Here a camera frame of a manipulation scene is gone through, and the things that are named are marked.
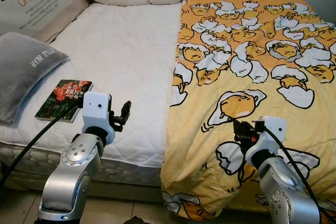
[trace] white quilted mattress pad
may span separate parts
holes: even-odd
[[[180,4],[90,5],[51,44],[70,60],[34,86],[14,123],[0,124],[0,142],[27,145],[49,123],[34,115],[59,80],[89,80],[92,91],[112,95],[116,115],[132,102],[123,131],[116,132],[103,158],[161,167],[180,13]],[[80,111],[73,123],[56,123],[34,148],[61,152],[82,125]]]

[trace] cartoon egg yolk character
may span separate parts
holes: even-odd
[[[301,51],[304,52],[305,50],[311,49],[313,47],[318,48],[316,44],[309,43],[306,46],[301,47],[301,49],[302,49]]]
[[[237,19],[239,17],[240,13],[235,12],[235,13],[225,13],[220,16],[221,19]]]
[[[289,88],[289,87],[295,87],[295,86],[300,86],[302,87],[304,90],[308,90],[306,84],[301,81],[298,80],[297,78],[293,77],[293,76],[289,76],[289,77],[284,77],[281,79],[280,81],[280,85],[284,88]]]
[[[295,18],[296,16],[296,12],[293,10],[286,10],[284,11],[284,13],[282,14],[284,17],[287,17],[289,20],[292,20]]]
[[[291,33],[297,33],[297,32],[302,32],[304,39],[308,39],[310,37],[318,36],[319,31],[310,31],[308,27],[302,28],[300,30],[292,31]]]
[[[286,58],[291,58],[297,54],[296,48],[289,44],[276,43],[273,50]]]
[[[235,119],[252,114],[256,107],[255,99],[245,93],[226,98],[220,103],[222,113],[219,118],[223,118],[226,115]]]
[[[232,30],[232,37],[234,41],[245,42],[247,39],[255,36],[255,32],[249,31],[246,27],[242,27],[239,30]]]
[[[266,49],[263,47],[258,47],[257,44],[251,42],[246,47],[246,55],[249,60],[256,59],[259,55],[263,55],[266,52]]]
[[[210,49],[217,52],[223,51],[226,54],[230,53],[230,51],[225,51],[225,47],[217,47],[216,45],[211,46]]]
[[[192,5],[190,8],[193,14],[195,14],[196,16],[202,16],[206,14],[209,10],[208,6],[202,4]]]
[[[178,34],[179,39],[190,40],[194,37],[195,32],[187,27],[186,24],[181,24],[180,33]]]
[[[279,13],[282,13],[282,11],[284,10],[284,8],[281,5],[268,5],[264,7],[265,10],[269,11],[269,13],[276,15]]]
[[[324,27],[317,27],[316,28],[319,32],[322,32],[322,31],[327,31],[329,29],[331,29],[330,26],[324,26]]]
[[[194,48],[183,48],[183,57],[191,62],[198,62],[204,58],[204,52]]]
[[[185,84],[183,83],[182,77],[179,74],[174,75],[172,86],[178,86],[180,93],[183,92]]]
[[[319,36],[325,40],[331,40],[336,38],[336,29],[329,27],[327,30],[322,30],[319,32]]]
[[[313,74],[320,83],[332,82],[334,79],[334,74],[332,70],[335,69],[335,66],[327,68],[325,65],[310,66],[306,68],[311,74]]]
[[[313,19],[313,18],[317,18],[318,16],[315,13],[303,13],[298,15],[301,18],[307,18],[307,19]]]
[[[259,12],[256,10],[246,10],[244,11],[243,18],[252,19],[258,17]]]
[[[201,23],[204,23],[207,20],[209,20],[210,22],[215,22],[216,21],[216,17],[214,17],[214,16],[203,17],[203,18],[201,18]]]
[[[220,33],[213,34],[213,36],[215,36],[217,39],[226,40],[226,39],[232,38],[232,32],[228,32],[224,30],[224,31],[221,31]]]
[[[219,77],[219,74],[221,73],[221,70],[227,70],[228,65],[223,65],[219,69],[214,70],[206,70],[201,69],[197,71],[197,79],[198,79],[198,85],[202,86],[204,84],[211,84],[214,81],[216,81]]]
[[[191,201],[181,199],[184,211],[188,217],[192,220],[203,221],[212,220],[215,218],[215,212],[207,212],[203,207],[197,205]]]
[[[264,33],[265,37],[270,39],[274,38],[274,36],[276,35],[273,22],[265,22],[258,28],[258,30],[261,30]]]

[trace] yellow blanket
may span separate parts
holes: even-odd
[[[336,215],[334,26],[301,0],[182,3],[161,172],[166,208],[194,220],[223,207],[266,211],[232,121],[272,115],[287,120],[285,147]]]

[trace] gray pillow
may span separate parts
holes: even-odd
[[[12,123],[33,86],[69,57],[17,33],[0,37],[0,121]]]

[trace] floor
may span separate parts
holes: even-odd
[[[33,224],[36,220],[41,192],[6,190],[0,194],[0,223]],[[124,200],[89,198],[81,224],[123,224],[133,216],[150,224],[196,224],[170,214],[160,204]],[[239,211],[223,211],[213,224],[271,224],[269,215]]]

